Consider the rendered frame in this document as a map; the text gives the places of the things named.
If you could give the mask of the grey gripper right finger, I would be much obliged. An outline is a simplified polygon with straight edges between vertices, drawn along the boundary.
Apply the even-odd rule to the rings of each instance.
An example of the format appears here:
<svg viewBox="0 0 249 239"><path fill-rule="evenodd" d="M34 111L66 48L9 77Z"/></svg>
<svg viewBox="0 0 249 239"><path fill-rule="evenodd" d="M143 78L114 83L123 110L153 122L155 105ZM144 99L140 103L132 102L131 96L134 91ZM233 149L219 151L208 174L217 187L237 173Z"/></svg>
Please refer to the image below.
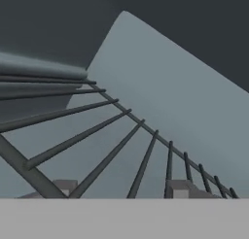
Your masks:
<svg viewBox="0 0 249 239"><path fill-rule="evenodd" d="M218 198L218 195L199 189L189 180L167 180L165 198Z"/></svg>

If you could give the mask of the grey toaster oven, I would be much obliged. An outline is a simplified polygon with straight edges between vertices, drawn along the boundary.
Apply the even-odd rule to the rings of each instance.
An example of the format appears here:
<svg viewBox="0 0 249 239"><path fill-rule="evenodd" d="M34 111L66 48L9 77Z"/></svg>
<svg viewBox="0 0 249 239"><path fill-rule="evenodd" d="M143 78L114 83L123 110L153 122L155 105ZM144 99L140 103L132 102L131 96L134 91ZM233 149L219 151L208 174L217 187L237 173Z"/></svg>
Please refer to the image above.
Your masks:
<svg viewBox="0 0 249 239"><path fill-rule="evenodd" d="M0 52L85 68L84 80L249 198L249 0L0 0ZM88 88L0 83L0 123L104 100ZM120 112L110 104L3 136L31 158ZM118 119L38 169L79 184L134 126ZM80 198L128 197L151 140L140 128ZM157 141L136 197L164 197L167 156ZM0 198L34 191L0 156Z"/></svg>

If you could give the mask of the grey oven heating rod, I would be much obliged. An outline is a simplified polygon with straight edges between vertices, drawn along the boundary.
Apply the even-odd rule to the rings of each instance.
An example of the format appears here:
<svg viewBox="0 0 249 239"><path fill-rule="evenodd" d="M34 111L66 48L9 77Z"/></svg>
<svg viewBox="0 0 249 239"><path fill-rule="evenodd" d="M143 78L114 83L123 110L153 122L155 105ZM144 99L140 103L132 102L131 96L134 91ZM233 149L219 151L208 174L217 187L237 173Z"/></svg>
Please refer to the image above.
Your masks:
<svg viewBox="0 0 249 239"><path fill-rule="evenodd" d="M88 76L82 67L4 52L0 52L0 73L72 80L83 80Z"/></svg>

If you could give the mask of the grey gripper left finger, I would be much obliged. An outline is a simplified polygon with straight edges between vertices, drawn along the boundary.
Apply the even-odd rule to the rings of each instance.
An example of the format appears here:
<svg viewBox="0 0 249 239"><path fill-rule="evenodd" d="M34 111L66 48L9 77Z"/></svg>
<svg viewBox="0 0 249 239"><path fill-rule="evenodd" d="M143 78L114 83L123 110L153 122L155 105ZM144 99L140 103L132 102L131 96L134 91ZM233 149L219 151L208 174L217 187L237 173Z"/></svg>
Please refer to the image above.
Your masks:
<svg viewBox="0 0 249 239"><path fill-rule="evenodd" d="M77 186L77 180L53 180L53 183L65 194L69 195ZM22 198L41 198L37 191L23 195Z"/></svg>

